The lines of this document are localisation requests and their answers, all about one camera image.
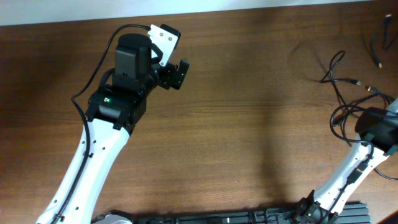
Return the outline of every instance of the wooden desk surface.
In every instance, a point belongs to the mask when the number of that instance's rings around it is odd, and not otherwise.
[[[181,90],[153,91],[116,159],[94,215],[195,213],[298,202],[349,151],[329,129],[338,106],[319,84],[331,57],[337,77],[398,95],[397,44],[378,70],[363,42],[393,1],[277,7],[173,16],[0,27],[0,222],[34,223],[69,166],[82,125],[70,96],[86,83],[109,36],[126,23],[168,24],[187,58]],[[140,32],[131,29],[128,32]],[[114,48],[100,74],[114,65]],[[80,98],[85,107],[99,78]],[[339,83],[355,100],[363,86]],[[364,106],[382,106],[374,100]],[[349,124],[353,137],[354,121]],[[397,158],[380,169],[398,177]],[[398,208],[398,183],[371,173],[350,198],[378,222]]]

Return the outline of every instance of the cable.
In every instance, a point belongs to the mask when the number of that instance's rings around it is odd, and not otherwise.
[[[378,89],[376,89],[376,88],[374,88],[374,87],[367,86],[367,87],[366,87],[366,90],[369,91],[369,92],[371,92],[371,93],[375,93],[375,94],[377,94],[377,95],[382,96],[383,98],[385,98],[385,99],[387,100],[387,102],[388,102],[389,104],[391,103],[390,100],[391,100],[391,101],[396,100],[394,97],[389,96],[389,95],[386,95],[386,94],[380,92]]]
[[[102,77],[101,77],[101,81],[99,81],[99,85],[98,88],[105,88],[105,84],[108,81],[108,79],[110,78],[110,76],[114,73],[115,69],[111,68],[108,71],[106,71]]]
[[[334,207],[336,206],[337,202],[339,201],[339,199],[341,198],[341,196],[343,195],[344,191],[346,190],[347,186],[349,185],[349,183],[347,182],[344,187],[342,189],[340,189],[340,193],[337,195],[337,198],[335,200],[335,202],[333,202],[333,204],[331,205],[331,207],[329,208],[329,210],[326,212],[326,214],[323,216],[323,218],[318,222],[318,224],[323,223],[323,221],[325,221],[326,217],[329,216],[329,214],[331,213],[331,211],[334,209]]]
[[[378,96],[378,95],[377,94],[373,94],[373,95],[361,98],[361,99],[357,100],[354,105],[358,106],[360,103],[363,103],[366,100],[370,100],[371,98],[374,98],[375,96]],[[359,112],[359,111],[361,111],[361,110],[358,110],[358,109],[355,110],[354,108],[352,108],[351,110],[349,110],[349,113],[355,113],[355,112]],[[346,134],[346,124],[347,124],[347,119],[348,119],[347,116],[348,116],[347,114],[343,116],[343,119],[342,119],[343,125],[341,126],[341,133],[342,133],[344,138],[347,138],[347,134]],[[352,146],[352,144],[349,141],[346,141],[346,142],[347,142],[347,144],[350,147]]]
[[[398,178],[392,178],[384,175],[382,172],[379,171],[379,169],[376,167],[374,168],[374,171],[376,171],[380,176],[386,178],[387,180],[392,180],[392,181],[398,181]]]
[[[376,53],[373,45],[374,45],[374,43],[376,41],[377,32],[384,28],[384,30],[383,30],[382,49],[383,50],[388,50],[392,46],[392,44],[394,43],[395,39],[398,37],[398,32],[393,36],[393,38],[391,39],[390,42],[387,42],[387,38],[388,38],[387,31],[388,31],[389,24],[391,23],[391,20],[392,20],[392,15],[391,14],[388,14],[388,15],[386,15],[384,17],[383,23],[380,24],[380,26],[376,29],[376,31],[374,31],[374,33],[372,34],[371,41],[369,43],[369,48],[371,50],[371,57],[372,57],[374,63],[379,68],[382,68],[382,63],[381,63],[380,58],[377,56],[377,53]]]
[[[333,61],[335,60],[335,58],[337,58],[337,56],[339,56],[339,54],[341,54],[340,58],[337,59],[337,61],[333,64]],[[343,99],[343,97],[341,96],[340,92],[338,91],[335,79],[333,78],[332,71],[340,63],[341,59],[343,59],[345,54],[346,54],[346,52],[344,50],[340,50],[339,52],[337,52],[337,54],[335,54],[335,56],[333,56],[333,58],[331,58],[330,63],[329,63],[329,71],[326,72],[325,76],[319,81],[320,83],[324,83],[325,78],[329,77],[330,82],[333,85],[333,88],[335,89],[338,98],[343,102],[344,105],[346,105],[346,102]]]
[[[361,81],[355,80],[355,79],[352,79],[352,78],[335,78],[334,81],[335,82],[344,81],[344,82],[348,82],[348,83],[351,83],[351,84],[354,84],[354,85],[362,85]],[[320,83],[330,83],[330,82],[331,82],[331,80],[323,80]]]
[[[369,153],[369,155],[367,156],[367,158],[363,161],[363,162],[365,162],[365,163],[368,163],[368,162],[373,158],[373,153],[374,153],[374,145],[373,145],[373,143],[371,143],[371,142],[369,142],[369,141],[365,141],[365,140],[348,139],[347,137],[344,137],[344,136],[339,135],[339,134],[335,131],[335,127],[333,126],[333,120],[334,120],[334,118],[335,118],[337,112],[339,112],[339,110],[341,110],[341,109],[343,109],[343,108],[346,108],[346,107],[356,108],[356,109],[358,109],[359,111],[366,111],[365,108],[362,108],[362,107],[359,107],[359,106],[355,106],[355,105],[343,105],[343,106],[339,106],[339,107],[337,107],[337,108],[334,110],[334,112],[331,114],[331,117],[330,117],[330,129],[331,129],[332,133],[333,133],[336,137],[338,137],[339,139],[344,140],[344,141],[346,141],[346,142],[369,144],[369,145],[371,146],[371,152]],[[381,116],[381,115],[376,114],[376,113],[369,113],[369,114]]]
[[[125,28],[128,28],[128,27],[136,27],[136,28],[142,28],[142,29],[145,29],[145,30],[150,30],[149,26],[144,26],[144,25],[139,25],[139,24],[126,24],[126,25],[123,25],[123,26],[119,27],[118,29],[116,29],[113,32],[111,38],[109,39],[108,44],[105,47],[105,51],[102,54],[102,57],[99,60],[99,63],[97,65],[97,67],[94,69],[94,72],[91,75],[90,79],[88,80],[87,84],[77,94],[73,95],[72,98],[71,98],[72,103],[75,105],[77,111],[79,112],[81,120],[83,121],[83,126],[84,126],[84,129],[85,129],[85,132],[86,132],[86,150],[85,150],[85,153],[84,153],[83,160],[82,160],[82,162],[80,164],[79,170],[78,170],[78,172],[76,174],[76,177],[73,180],[72,186],[70,187],[70,190],[69,190],[69,192],[67,194],[67,197],[66,197],[65,201],[63,202],[59,212],[54,215],[54,218],[53,218],[51,224],[57,223],[58,220],[60,218],[62,218],[62,213],[65,211],[65,209],[66,209],[66,207],[67,207],[67,205],[68,205],[68,203],[69,203],[69,201],[70,201],[70,199],[71,199],[71,197],[73,195],[73,192],[76,189],[76,186],[77,186],[77,183],[78,183],[78,181],[80,179],[81,173],[83,172],[83,170],[84,170],[84,168],[86,166],[86,163],[87,163],[87,159],[88,159],[88,157],[90,155],[90,142],[91,142],[90,141],[90,130],[88,128],[88,123],[87,123],[85,114],[84,114],[83,110],[80,108],[80,106],[77,103],[75,98],[80,96],[82,93],[84,93],[87,90],[87,88],[91,85],[91,82],[94,80],[95,75],[97,74],[98,70],[100,69],[102,63],[104,62],[105,56],[108,53],[109,47],[112,44],[112,41],[113,41],[114,37],[119,33],[119,31],[121,31],[121,30],[123,30]]]

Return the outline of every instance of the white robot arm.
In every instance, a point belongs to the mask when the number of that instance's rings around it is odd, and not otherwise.
[[[394,136],[394,131],[398,127],[396,115],[398,100],[395,100],[387,111],[380,111],[382,114],[378,118],[374,115],[366,116],[367,112],[364,112],[358,120],[362,123],[370,120],[371,124],[366,127],[366,131],[358,130],[355,140],[374,142],[374,147],[361,142],[354,143],[350,152],[325,184],[313,191],[307,198],[301,199],[296,211],[295,219],[297,221],[334,223],[345,203],[361,182],[380,163],[396,152],[397,139]]]
[[[166,89],[181,87],[189,64],[181,61],[177,69],[176,65],[168,63],[180,33],[167,25],[151,25],[148,34],[150,37],[140,34],[120,37],[116,48],[116,68],[104,74],[98,91],[89,101],[86,115],[90,153],[84,169],[71,191],[85,159],[87,139],[83,127],[80,143],[67,173],[37,223],[91,223],[106,176],[146,110],[146,97],[157,85]],[[111,75],[113,84],[106,85]]]

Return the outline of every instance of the wooden table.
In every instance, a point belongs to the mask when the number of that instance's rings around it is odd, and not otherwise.
[[[147,112],[116,159],[94,216],[222,212],[298,202],[329,178],[349,151],[329,129],[338,106],[319,84],[331,57],[336,77],[398,95],[397,44],[366,44],[393,1],[150,16],[0,27],[0,223],[34,223],[69,166],[82,125],[70,102],[109,36],[127,23],[168,24],[182,38],[173,54],[191,67],[181,90],[153,91]],[[126,32],[144,33],[131,29]],[[114,65],[114,48],[99,73]],[[79,99],[86,107],[97,78]],[[363,86],[339,83],[349,101]],[[382,106],[374,100],[364,106]],[[353,137],[354,120],[348,124]],[[398,176],[392,157],[380,166]],[[376,173],[351,201],[378,222],[398,207],[398,184]]]

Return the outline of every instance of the connector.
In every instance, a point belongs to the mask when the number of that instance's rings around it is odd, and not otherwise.
[[[377,90],[376,88],[373,88],[371,86],[366,86],[365,88],[366,88],[367,91],[369,91],[371,93],[379,94],[379,90]]]
[[[391,22],[391,19],[392,19],[392,14],[387,14],[384,17],[384,25],[388,26],[390,24],[390,22]]]
[[[349,82],[354,85],[362,85],[362,82],[360,80],[350,80]]]
[[[333,127],[339,127],[343,124],[343,121],[346,119],[347,114],[339,114],[338,116],[335,117],[335,120],[333,121]]]
[[[379,69],[381,69],[383,67],[383,64],[381,63],[380,59],[377,57],[376,53],[374,53],[374,51],[372,52],[372,58],[374,61],[374,64],[376,64],[377,67],[379,67]]]
[[[353,184],[355,183],[363,174],[365,169],[368,168],[368,163],[361,162],[347,177],[347,183]]]

